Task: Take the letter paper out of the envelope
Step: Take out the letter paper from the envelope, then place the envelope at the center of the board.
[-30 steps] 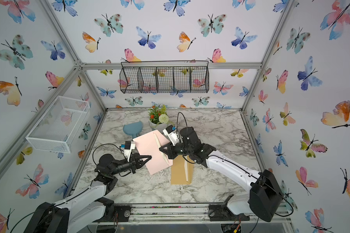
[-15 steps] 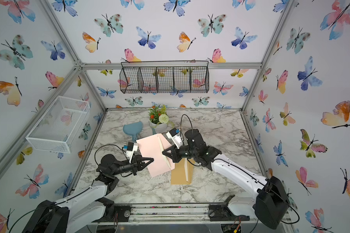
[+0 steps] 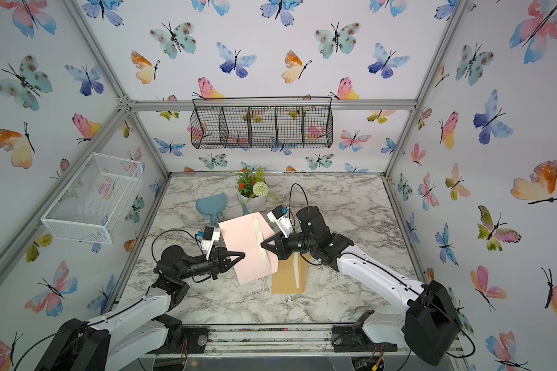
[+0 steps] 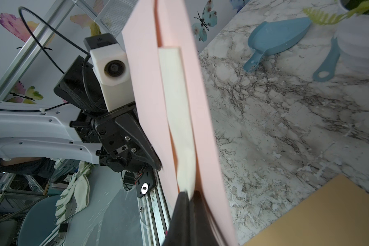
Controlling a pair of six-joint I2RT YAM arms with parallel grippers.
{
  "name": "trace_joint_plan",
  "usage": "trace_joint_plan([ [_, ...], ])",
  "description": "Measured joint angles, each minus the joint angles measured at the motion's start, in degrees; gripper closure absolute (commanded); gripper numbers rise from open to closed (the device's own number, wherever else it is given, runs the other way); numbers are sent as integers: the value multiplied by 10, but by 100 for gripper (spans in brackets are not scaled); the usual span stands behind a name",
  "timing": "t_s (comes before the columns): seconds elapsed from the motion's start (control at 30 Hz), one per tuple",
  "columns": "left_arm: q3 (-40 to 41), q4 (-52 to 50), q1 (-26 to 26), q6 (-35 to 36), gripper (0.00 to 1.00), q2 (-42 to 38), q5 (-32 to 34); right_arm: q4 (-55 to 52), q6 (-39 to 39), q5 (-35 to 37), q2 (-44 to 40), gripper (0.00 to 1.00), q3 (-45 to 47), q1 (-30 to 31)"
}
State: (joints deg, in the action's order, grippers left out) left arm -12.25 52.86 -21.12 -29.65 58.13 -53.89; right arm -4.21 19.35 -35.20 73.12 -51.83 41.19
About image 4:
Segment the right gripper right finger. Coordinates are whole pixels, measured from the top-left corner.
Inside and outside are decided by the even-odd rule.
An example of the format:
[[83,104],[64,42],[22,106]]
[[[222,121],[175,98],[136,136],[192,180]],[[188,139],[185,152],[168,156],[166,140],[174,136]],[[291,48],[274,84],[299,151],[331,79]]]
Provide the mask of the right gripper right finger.
[[199,191],[194,192],[192,200],[190,201],[190,245],[226,245]]

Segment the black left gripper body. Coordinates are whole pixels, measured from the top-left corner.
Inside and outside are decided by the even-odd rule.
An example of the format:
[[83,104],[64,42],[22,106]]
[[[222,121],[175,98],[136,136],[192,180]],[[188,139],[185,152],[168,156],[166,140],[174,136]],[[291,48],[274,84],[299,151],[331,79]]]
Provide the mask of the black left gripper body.
[[93,153],[99,164],[115,172],[140,172],[150,166],[160,170],[160,159],[140,126],[136,103],[129,103],[108,113],[81,112],[70,122],[82,142],[99,143]]

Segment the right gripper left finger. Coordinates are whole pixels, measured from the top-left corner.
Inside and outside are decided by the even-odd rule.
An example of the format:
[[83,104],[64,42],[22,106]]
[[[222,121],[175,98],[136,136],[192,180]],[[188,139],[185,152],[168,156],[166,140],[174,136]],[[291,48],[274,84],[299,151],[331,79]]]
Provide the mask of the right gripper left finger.
[[190,245],[190,201],[187,192],[180,192],[163,246]]

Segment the brown kraft envelope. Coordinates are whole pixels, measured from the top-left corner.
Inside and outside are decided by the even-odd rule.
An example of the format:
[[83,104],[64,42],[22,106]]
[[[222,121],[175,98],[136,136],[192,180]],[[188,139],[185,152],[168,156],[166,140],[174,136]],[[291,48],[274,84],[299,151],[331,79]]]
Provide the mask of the brown kraft envelope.
[[369,246],[369,194],[338,175],[248,246]]

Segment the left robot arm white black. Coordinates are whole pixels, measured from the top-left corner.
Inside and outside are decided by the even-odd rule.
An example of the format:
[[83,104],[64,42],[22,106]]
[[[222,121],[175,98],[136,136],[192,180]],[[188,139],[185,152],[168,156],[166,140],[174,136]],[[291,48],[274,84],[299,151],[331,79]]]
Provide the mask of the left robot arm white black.
[[116,172],[162,167],[133,102],[92,115],[69,103],[49,107],[0,101],[0,158],[16,157],[74,159]]

